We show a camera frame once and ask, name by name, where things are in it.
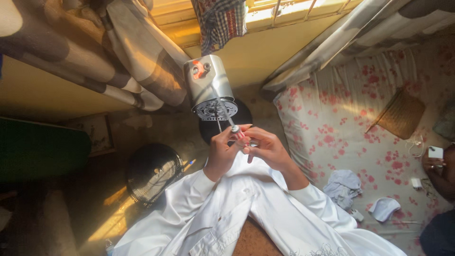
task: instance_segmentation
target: metal cylinder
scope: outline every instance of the metal cylinder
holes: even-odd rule
[[[213,90],[216,90],[230,117],[237,112],[237,105],[233,102],[234,95],[220,57],[206,55],[187,61],[183,66],[183,75],[191,94],[191,110],[202,120],[215,121],[216,114],[219,120],[226,120]]]

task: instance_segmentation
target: mattress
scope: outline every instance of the mattress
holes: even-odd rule
[[[426,105],[411,140],[404,141],[380,126],[367,127],[404,87]],[[450,142],[431,128],[455,91],[455,36],[435,37],[422,45],[386,51],[373,57],[327,66],[299,84],[288,87],[274,103],[289,151],[320,190],[336,169],[352,170],[363,193],[352,209],[364,217],[359,228],[391,241],[408,255],[424,255],[419,234],[438,213],[453,209],[431,188],[415,190],[411,178],[427,178],[420,155],[429,146]],[[379,223],[369,213],[381,197],[396,199],[401,209]]]

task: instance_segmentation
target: person's arm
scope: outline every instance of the person's arm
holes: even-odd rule
[[[153,211],[131,227],[115,246],[114,256],[161,255],[196,215],[216,181],[231,168],[237,152],[249,140],[242,138],[229,147],[230,132],[228,127],[212,138],[207,165],[169,186],[165,191],[164,210]]]
[[[352,216],[309,183],[305,174],[289,157],[276,135],[253,127],[245,132],[245,136],[258,142],[257,147],[246,147],[243,150],[244,153],[249,154],[249,163],[253,157],[259,157],[272,169],[281,172],[288,186],[289,194],[337,231],[357,227],[357,222]]]
[[[447,201],[455,201],[455,186],[434,171],[427,172],[428,178],[436,191]]]
[[[430,158],[428,157],[428,149],[425,151],[424,155],[422,156],[422,167],[424,171],[427,173],[428,178],[430,179],[431,183],[433,184],[436,191],[444,197],[447,201],[454,201],[455,200],[455,186],[449,181],[446,180],[444,177],[437,173],[437,166],[442,165],[444,168],[443,174],[445,174],[449,180],[452,178],[451,175],[455,173],[453,170],[453,165],[449,166],[445,163],[444,159],[438,158]]]

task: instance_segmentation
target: white sleeve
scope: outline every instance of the white sleeve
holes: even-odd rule
[[[120,239],[114,256],[157,256],[196,215],[215,182],[202,170],[183,177],[165,191],[164,210],[155,210],[137,222]]]
[[[336,231],[357,228],[355,219],[315,186],[310,184],[303,189],[290,190],[289,194]]]

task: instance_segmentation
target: white shirt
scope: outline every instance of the white shirt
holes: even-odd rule
[[[284,255],[405,255],[377,234],[358,229],[347,212],[313,185],[287,190],[280,172],[237,154],[217,182],[202,170],[166,189],[166,207],[131,227],[114,256],[232,255],[248,215]]]

